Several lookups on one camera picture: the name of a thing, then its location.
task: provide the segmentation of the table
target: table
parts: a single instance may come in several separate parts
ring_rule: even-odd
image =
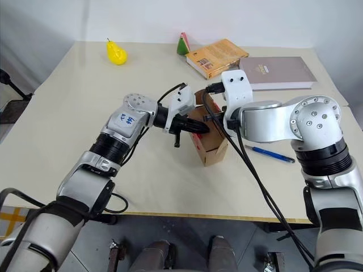
[[[37,200],[54,200],[57,188],[83,151],[95,142],[108,117],[131,92],[157,99],[184,81],[197,91],[220,78],[205,80],[176,55],[176,45],[123,43],[129,60],[115,66],[107,60],[104,42],[76,42],[36,90],[29,106],[0,144],[2,187],[15,187]],[[339,94],[312,49],[244,48],[251,56],[302,56],[319,81],[312,90],[254,92],[255,100],[287,101],[300,95],[324,94],[342,106]],[[222,97],[215,96],[222,105]],[[361,130],[350,109],[343,107],[345,140],[363,163]],[[115,191],[129,200],[127,214],[195,216],[276,222],[261,192],[236,153],[229,148],[221,163],[203,167],[187,133],[181,148],[174,136],[149,130],[114,179]],[[289,141],[254,144],[293,156]],[[299,164],[249,153],[261,180],[292,223],[308,223]],[[9,197],[6,205],[30,207]],[[108,207],[121,202],[111,199]]]

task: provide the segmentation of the brown book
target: brown book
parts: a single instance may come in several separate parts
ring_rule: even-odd
[[[219,75],[233,65],[238,65],[239,59],[248,57],[248,53],[228,39],[217,41],[186,54],[187,62],[206,79]]]
[[[316,82],[301,57],[241,58],[239,68],[253,90],[311,88]]]

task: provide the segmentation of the blue pen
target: blue pen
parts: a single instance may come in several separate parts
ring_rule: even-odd
[[[248,146],[248,145],[244,145],[245,147],[247,147],[248,149],[251,149],[257,153],[261,153],[261,154],[264,154],[264,155],[267,155],[267,156],[270,156],[270,157],[273,157],[273,158],[276,158],[276,159],[279,159],[279,160],[283,160],[283,161],[286,161],[288,163],[294,163],[295,160],[293,158],[289,158],[289,157],[286,157],[284,155],[280,155],[278,153],[274,153],[274,152],[271,152],[271,151],[268,151],[268,150],[265,150],[265,149],[262,149],[262,148],[258,148],[258,147],[255,147],[255,146]]]

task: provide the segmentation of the floor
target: floor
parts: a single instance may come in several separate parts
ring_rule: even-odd
[[[296,233],[314,252],[318,230],[301,229]],[[253,222],[125,215],[113,226],[88,222],[59,271],[107,271],[112,239],[124,241],[128,248],[126,259],[119,262],[118,272],[127,271],[143,247],[162,239],[177,246],[176,268],[207,271],[208,243],[214,235],[228,239],[235,250],[239,271],[263,271],[261,260],[268,251],[284,253],[286,271],[308,271],[291,239],[276,240],[284,234],[266,233]]]

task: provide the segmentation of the cardboard box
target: cardboard box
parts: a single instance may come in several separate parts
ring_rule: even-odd
[[[203,92],[204,90],[200,90],[195,93],[196,104],[200,106],[196,107],[193,111],[188,113],[190,118],[202,122],[203,117],[205,115],[208,115],[208,112],[202,105],[201,96]],[[209,108],[213,111],[213,113],[220,112],[219,107],[214,103],[210,95],[206,96],[206,103],[209,105]],[[190,135],[203,165],[210,166],[223,160],[228,148],[228,140],[225,138],[219,128],[216,127],[212,120],[204,123],[209,127],[209,133],[190,133]]]

